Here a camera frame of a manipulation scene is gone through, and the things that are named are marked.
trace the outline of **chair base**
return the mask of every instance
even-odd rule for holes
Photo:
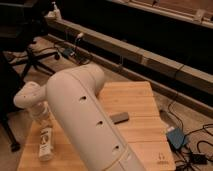
[[[7,121],[8,121],[8,118],[7,118],[6,116],[3,117],[3,118],[0,118],[0,122],[1,122],[1,124],[2,124],[2,126],[3,126],[3,128],[4,128],[4,130],[6,131],[8,137],[9,137],[9,139],[10,139],[10,141],[11,141],[11,145],[10,145],[11,151],[12,151],[12,152],[16,152],[16,151],[18,151],[21,147],[20,147],[19,142],[16,141],[16,138],[15,138],[15,136],[13,135],[13,132],[11,131],[10,126],[8,125],[8,122],[7,122]]]
[[[27,75],[27,73],[29,72],[29,70],[32,66],[35,70],[40,71],[47,75],[52,75],[55,73],[55,71],[53,71],[48,66],[39,62],[39,60],[50,57],[52,55],[54,55],[54,58],[56,60],[58,60],[60,58],[58,52],[50,52],[50,53],[39,55],[39,56],[35,56],[32,49],[30,49],[30,48],[27,48],[26,52],[27,52],[28,59],[23,59],[21,61],[11,64],[12,66],[26,64],[23,72],[21,73],[22,79],[24,79],[24,77]]]

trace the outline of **floor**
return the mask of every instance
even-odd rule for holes
[[[34,45],[33,49],[40,50],[46,47],[51,47],[52,43],[39,38],[37,40],[37,44]],[[47,64],[49,67],[53,68],[55,71],[60,71],[65,68],[69,67],[75,67],[76,64],[74,64],[71,61],[68,61],[64,58],[61,58],[60,60],[56,61],[53,58],[48,58],[43,60],[45,64]],[[15,67],[16,71],[20,73],[23,69],[23,66]],[[106,78],[108,82],[112,81],[131,81],[117,73],[114,73],[106,68],[103,68]],[[44,75],[42,73],[39,73],[35,71],[34,69],[31,69],[27,77],[25,78],[25,81],[36,81],[39,84],[43,85],[48,80],[49,76]],[[154,92],[155,100],[158,106],[159,110],[166,110],[168,109],[168,105],[171,103],[171,99],[168,99],[167,97]],[[183,104],[179,103],[173,103],[171,110],[183,120],[184,124],[184,132],[188,133],[189,131],[199,129],[202,127],[203,124],[207,123],[213,123],[213,120],[211,118],[208,118],[204,116],[202,113],[198,113],[197,111],[188,108],[184,106]],[[26,137],[28,135],[28,131],[30,128],[30,125],[32,123],[31,118],[29,117],[28,113],[23,110],[16,113],[11,113],[9,116],[9,124],[15,133],[15,136],[17,140],[21,143],[21,150],[15,153],[10,152],[10,145],[8,143],[8,139],[0,126],[0,170],[1,171],[15,171],[17,170],[18,163],[22,154],[23,146],[26,141]],[[192,136],[189,137],[190,139],[190,147],[192,151],[196,152],[196,143],[199,140],[208,140],[209,142],[213,142],[213,137],[210,137],[204,132],[198,132],[195,134],[192,134]],[[203,144],[202,145],[202,151],[207,153],[208,155],[213,154],[213,148],[209,145]],[[208,163],[208,165],[205,166],[198,166],[196,165],[200,170],[202,171],[211,171],[213,170],[213,164]]]

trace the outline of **wooden table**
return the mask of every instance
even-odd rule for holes
[[[147,171],[175,170],[165,136],[165,124],[159,117],[148,82],[106,83],[98,98],[109,115],[129,113],[130,120],[117,127]],[[18,171],[87,171],[57,121],[54,118],[52,120],[54,158],[48,162],[38,160],[40,127],[33,123]]]

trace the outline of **chair wheel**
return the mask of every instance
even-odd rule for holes
[[[54,58],[55,58],[55,60],[59,60],[60,59],[60,55],[59,54],[55,54]]]
[[[12,152],[16,152],[16,151],[18,151],[21,148],[20,144],[18,142],[11,144],[10,147],[11,147],[11,151]]]

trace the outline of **office chair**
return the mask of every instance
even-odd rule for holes
[[[19,150],[20,144],[7,123],[7,113],[17,110],[13,105],[13,97],[23,86],[23,78],[31,66],[35,69],[43,68],[50,74],[54,73],[39,60],[52,55],[57,58],[58,53],[35,56],[29,48],[35,37],[48,34],[44,15],[51,10],[51,6],[51,0],[0,0],[0,123],[11,140],[12,151]],[[14,64],[26,63],[21,77],[6,61],[3,51],[27,52],[28,59]]]
[[[29,47],[30,44],[35,43],[35,37],[48,34],[44,15],[51,9],[51,1],[10,0],[9,2],[12,1],[15,3],[0,1],[0,51],[27,52],[27,59],[12,64],[12,66],[26,64],[21,78],[27,75],[32,66],[46,74],[54,74],[55,71],[41,63],[40,60],[50,56],[54,56],[57,60],[59,59],[58,52],[36,56]]]
[[[19,110],[13,104],[13,97],[23,85],[24,81],[8,64],[3,53],[0,52],[0,123],[11,141],[12,152],[19,150],[20,144],[10,129],[6,114]]]

